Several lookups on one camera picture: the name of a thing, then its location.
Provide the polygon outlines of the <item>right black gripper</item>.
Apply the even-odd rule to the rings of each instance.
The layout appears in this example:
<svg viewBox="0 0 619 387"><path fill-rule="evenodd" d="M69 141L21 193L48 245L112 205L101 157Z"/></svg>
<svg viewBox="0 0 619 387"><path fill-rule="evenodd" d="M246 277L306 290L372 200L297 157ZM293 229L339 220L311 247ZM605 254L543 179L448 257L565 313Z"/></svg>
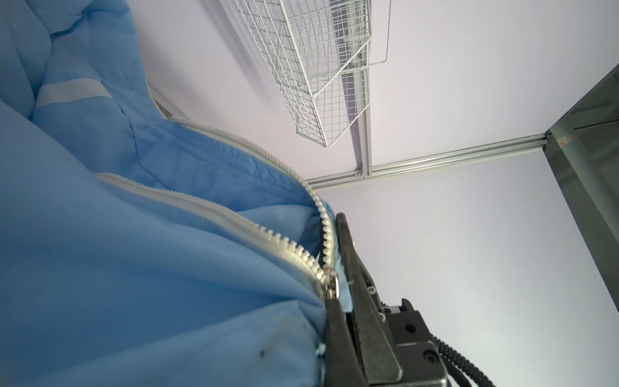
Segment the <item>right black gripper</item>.
<svg viewBox="0 0 619 387"><path fill-rule="evenodd" d="M356 356L369 385L449 386L446 366L421 313L407 299L400 306L382 306L385 321L368 291L348 221L336 216L339 250L345 268L353 311L351 336Z"/></svg>

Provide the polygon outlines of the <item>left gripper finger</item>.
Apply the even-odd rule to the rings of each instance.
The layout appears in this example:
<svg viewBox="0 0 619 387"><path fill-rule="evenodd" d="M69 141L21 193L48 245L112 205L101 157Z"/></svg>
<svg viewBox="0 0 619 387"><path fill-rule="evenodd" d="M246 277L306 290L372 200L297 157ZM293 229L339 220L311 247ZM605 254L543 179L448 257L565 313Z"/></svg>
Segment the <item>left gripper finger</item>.
<svg viewBox="0 0 619 387"><path fill-rule="evenodd" d="M339 300L327 299L327 324L325 329L325 379L330 387L367 386L356 349L348 329L348 321Z"/></svg>

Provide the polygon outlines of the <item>light blue jacket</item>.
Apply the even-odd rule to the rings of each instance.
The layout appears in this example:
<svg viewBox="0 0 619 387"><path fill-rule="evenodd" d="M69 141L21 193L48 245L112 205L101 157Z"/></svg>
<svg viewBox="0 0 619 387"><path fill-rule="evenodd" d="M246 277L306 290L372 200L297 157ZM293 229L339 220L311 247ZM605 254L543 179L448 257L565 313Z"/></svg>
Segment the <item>light blue jacket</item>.
<svg viewBox="0 0 619 387"><path fill-rule="evenodd" d="M124 1L1 4L1 383L321 386L335 214L161 116Z"/></svg>

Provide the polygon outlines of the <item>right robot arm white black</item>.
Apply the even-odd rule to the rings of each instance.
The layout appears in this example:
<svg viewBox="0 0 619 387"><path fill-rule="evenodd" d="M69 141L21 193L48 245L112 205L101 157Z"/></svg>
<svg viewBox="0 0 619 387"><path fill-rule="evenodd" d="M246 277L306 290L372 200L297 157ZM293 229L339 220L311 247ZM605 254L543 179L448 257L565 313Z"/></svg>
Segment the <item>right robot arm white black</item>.
<svg viewBox="0 0 619 387"><path fill-rule="evenodd" d="M493 382L453 347L430 332L407 299L380 300L359 258L348 221L336 217L339 252L352 310L327 303L327 386L491 386Z"/></svg>

